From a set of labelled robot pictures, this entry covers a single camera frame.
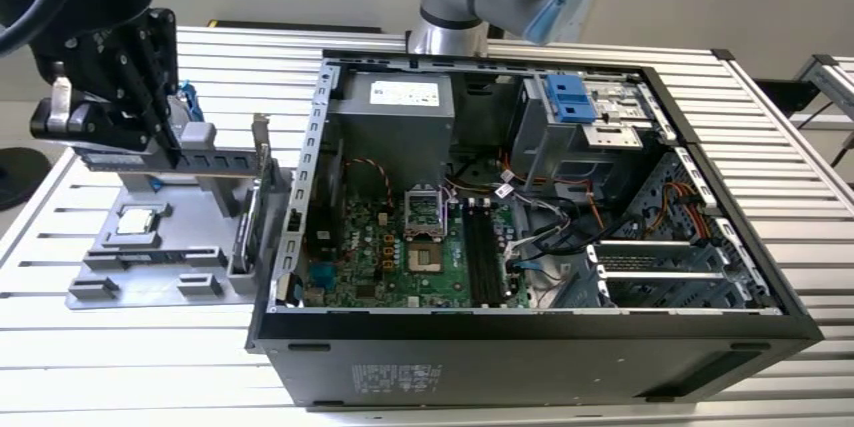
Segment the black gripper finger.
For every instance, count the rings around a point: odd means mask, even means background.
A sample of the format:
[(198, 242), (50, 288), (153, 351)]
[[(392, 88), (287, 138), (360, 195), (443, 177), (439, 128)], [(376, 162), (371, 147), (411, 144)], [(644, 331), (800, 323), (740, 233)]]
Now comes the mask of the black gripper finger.
[(165, 97), (137, 105), (125, 90), (116, 102), (77, 91), (66, 77), (52, 82), (29, 121), (34, 138), (64, 143), (97, 166), (129, 165), (172, 170), (177, 140)]
[(132, 21), (73, 39), (65, 48), (65, 75), (84, 94), (116, 102), (125, 90), (137, 105), (176, 93), (174, 14), (148, 9)]

